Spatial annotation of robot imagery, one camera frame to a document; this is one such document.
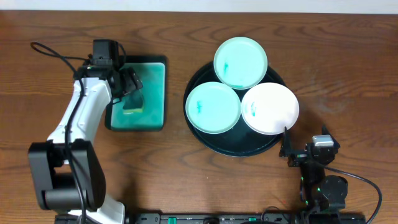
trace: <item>round black tray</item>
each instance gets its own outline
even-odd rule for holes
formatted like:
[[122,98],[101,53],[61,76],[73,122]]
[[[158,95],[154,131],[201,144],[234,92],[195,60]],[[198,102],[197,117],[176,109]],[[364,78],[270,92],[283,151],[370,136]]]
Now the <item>round black tray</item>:
[[[281,139],[282,134],[270,136],[255,132],[244,122],[242,116],[233,128],[221,134],[207,134],[195,128],[187,118],[185,102],[189,93],[196,86],[206,82],[221,82],[214,71],[213,62],[203,66],[191,78],[187,89],[185,89],[183,101],[184,116],[188,127],[191,129],[193,135],[205,146],[227,156],[254,156],[270,149]],[[270,67],[268,67],[267,73],[260,83],[265,82],[273,82],[286,86],[281,77]],[[244,94],[248,90],[234,91],[242,101]]]

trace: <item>white wall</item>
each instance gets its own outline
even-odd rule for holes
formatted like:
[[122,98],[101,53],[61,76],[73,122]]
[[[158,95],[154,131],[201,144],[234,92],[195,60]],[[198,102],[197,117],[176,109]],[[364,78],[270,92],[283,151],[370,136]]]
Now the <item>white wall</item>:
[[398,14],[398,0],[0,0],[0,9]]

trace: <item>wooden table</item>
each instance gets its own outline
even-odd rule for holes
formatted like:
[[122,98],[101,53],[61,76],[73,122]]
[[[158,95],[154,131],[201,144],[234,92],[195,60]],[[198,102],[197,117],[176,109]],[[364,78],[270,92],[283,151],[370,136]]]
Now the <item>wooden table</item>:
[[[0,223],[52,223],[55,215],[37,205],[27,150],[60,121],[72,95],[72,73],[59,59],[31,50],[31,41],[86,57],[93,39],[109,38],[128,54],[167,56],[164,129],[118,133],[102,120],[95,139],[108,193],[132,210],[302,208],[300,171],[278,158],[280,144],[258,156],[223,156],[199,143],[183,117],[187,82],[223,41],[236,36],[258,41],[297,95],[294,146],[303,148],[326,124],[341,144],[331,167],[379,185],[384,201],[374,222],[397,223],[397,16],[45,11],[0,14]],[[376,191],[347,179],[345,211],[369,218]]]

